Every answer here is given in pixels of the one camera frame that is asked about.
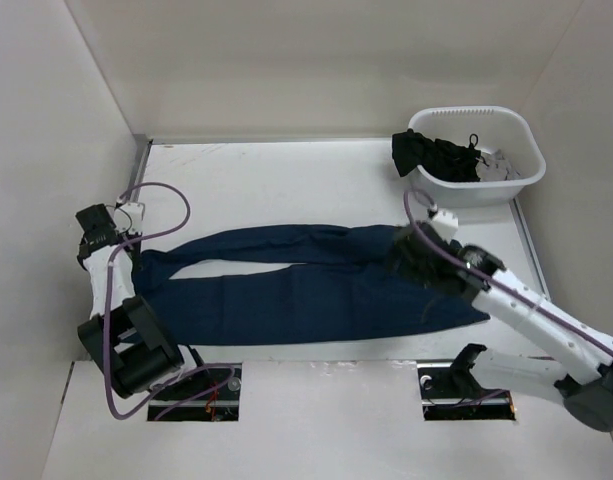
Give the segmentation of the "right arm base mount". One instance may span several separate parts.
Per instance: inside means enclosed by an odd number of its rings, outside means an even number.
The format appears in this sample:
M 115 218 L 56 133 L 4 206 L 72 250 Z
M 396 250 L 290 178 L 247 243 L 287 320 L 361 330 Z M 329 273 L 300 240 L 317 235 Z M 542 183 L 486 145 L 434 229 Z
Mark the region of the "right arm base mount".
M 484 389 L 471 375 L 481 344 L 468 344 L 453 360 L 417 364 L 417 375 L 426 421 L 515 421 L 510 392 Z

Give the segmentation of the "grey white garment in basket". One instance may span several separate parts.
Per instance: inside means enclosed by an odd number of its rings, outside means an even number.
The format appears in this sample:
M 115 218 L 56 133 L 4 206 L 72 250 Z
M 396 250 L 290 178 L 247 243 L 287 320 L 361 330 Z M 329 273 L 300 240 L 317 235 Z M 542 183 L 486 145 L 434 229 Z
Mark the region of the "grey white garment in basket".
M 482 182 L 514 181 L 521 178 L 519 171 L 501 150 L 493 153 L 482 151 L 477 158 L 475 172 Z

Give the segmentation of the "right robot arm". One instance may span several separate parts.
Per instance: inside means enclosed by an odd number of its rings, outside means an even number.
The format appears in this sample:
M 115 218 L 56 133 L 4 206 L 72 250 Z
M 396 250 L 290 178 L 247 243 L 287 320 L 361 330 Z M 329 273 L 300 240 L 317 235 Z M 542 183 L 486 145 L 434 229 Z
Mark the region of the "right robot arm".
M 513 356 L 469 343 L 449 367 L 421 379 L 424 390 L 479 400 L 505 390 L 562 406 L 583 425 L 613 431 L 613 337 L 575 319 L 523 283 L 487 250 L 442 239 L 429 222 L 397 229 L 394 272 L 464 300 L 544 352 Z

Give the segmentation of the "white plastic laundry basket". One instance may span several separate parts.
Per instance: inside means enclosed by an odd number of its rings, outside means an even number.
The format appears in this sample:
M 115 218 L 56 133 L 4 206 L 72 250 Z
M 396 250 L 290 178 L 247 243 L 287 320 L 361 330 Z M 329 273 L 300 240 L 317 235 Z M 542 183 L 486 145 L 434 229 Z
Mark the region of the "white plastic laundry basket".
M 409 127 L 430 140 L 468 147 L 474 159 L 458 170 L 455 181 L 437 177 L 423 166 L 409 183 L 445 207 L 466 208 L 505 204 L 540 181 L 545 159 L 527 121 L 499 106 L 429 108 L 417 112 Z

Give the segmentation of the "dark blue denim trousers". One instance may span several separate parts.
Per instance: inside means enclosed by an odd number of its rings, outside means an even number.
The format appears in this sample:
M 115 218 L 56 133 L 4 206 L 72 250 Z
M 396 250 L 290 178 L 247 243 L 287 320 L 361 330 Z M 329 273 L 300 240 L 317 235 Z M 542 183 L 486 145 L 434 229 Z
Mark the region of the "dark blue denim trousers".
M 487 320 L 402 278 L 396 227 L 272 225 L 146 250 L 136 292 L 181 344 L 287 345 L 419 335 Z

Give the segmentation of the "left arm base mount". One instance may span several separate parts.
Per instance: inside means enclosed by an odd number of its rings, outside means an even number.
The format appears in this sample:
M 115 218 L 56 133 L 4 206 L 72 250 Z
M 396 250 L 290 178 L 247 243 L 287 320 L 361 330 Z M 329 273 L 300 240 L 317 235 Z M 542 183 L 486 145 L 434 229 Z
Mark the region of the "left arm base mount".
M 159 392 L 148 404 L 149 422 L 237 422 L 242 365 L 211 368 Z

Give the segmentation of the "black garment in basket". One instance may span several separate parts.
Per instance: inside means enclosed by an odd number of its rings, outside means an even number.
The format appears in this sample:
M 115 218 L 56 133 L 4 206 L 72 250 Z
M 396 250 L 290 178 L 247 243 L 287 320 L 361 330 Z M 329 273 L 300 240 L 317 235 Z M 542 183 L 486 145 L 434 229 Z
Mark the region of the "black garment in basket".
M 481 151 L 479 137 L 471 134 L 467 146 L 443 139 L 430 139 L 408 129 L 391 137 L 392 160 L 400 178 L 423 167 L 434 178 L 451 183 L 479 182 L 475 166 Z

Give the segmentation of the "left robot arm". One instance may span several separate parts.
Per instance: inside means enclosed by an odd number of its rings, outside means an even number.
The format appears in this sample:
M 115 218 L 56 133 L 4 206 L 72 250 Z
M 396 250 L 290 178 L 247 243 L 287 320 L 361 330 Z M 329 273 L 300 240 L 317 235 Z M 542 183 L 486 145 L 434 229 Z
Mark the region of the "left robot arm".
M 76 220 L 83 230 L 77 260 L 91 280 L 93 307 L 90 319 L 77 335 L 98 367 L 103 366 L 105 307 L 110 307 L 110 384 L 126 399 L 151 391 L 168 379 L 183 394 L 200 398 L 210 387 L 210 373 L 189 346 L 174 343 L 142 296 L 135 292 L 132 274 L 140 266 L 141 244 L 127 246 L 114 260 L 113 282 L 107 285 L 107 265 L 116 246 L 143 233 L 145 205 L 140 202 L 97 204 L 79 211 Z

